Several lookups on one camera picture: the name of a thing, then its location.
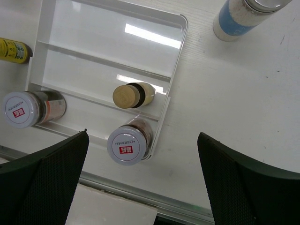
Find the short red-logo jar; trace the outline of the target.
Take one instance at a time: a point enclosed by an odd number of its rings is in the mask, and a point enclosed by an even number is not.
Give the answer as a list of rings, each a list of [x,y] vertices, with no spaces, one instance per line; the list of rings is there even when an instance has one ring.
[[[15,128],[60,119],[66,109],[64,97],[54,90],[11,92],[4,97],[2,104],[6,122]]]
[[[114,130],[107,140],[107,151],[120,165],[135,165],[150,154],[153,132],[150,124],[134,118]]]

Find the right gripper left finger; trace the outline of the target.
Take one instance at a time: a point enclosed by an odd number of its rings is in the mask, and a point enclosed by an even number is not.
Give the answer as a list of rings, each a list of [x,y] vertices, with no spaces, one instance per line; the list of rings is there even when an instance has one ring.
[[[89,147],[87,131],[0,166],[2,225],[63,225]]]

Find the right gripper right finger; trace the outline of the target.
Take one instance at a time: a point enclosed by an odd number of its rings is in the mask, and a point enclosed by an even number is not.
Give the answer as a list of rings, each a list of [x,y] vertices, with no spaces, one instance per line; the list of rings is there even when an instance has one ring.
[[[205,133],[197,147],[217,225],[298,225],[300,175],[233,150]]]

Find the yellow label bottle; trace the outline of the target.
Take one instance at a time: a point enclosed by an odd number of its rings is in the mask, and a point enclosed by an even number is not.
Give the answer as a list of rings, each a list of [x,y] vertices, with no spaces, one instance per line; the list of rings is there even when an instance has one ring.
[[[0,59],[17,64],[27,64],[32,49],[23,42],[0,38]]]
[[[146,82],[132,82],[117,87],[112,95],[113,102],[122,109],[135,109],[150,104],[155,89]]]

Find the tall white spice jar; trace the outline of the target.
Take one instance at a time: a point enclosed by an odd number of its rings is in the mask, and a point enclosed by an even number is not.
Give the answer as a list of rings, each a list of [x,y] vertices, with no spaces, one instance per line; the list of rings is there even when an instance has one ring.
[[[213,21],[214,34],[222,41],[234,41],[290,2],[290,0],[227,0]]]

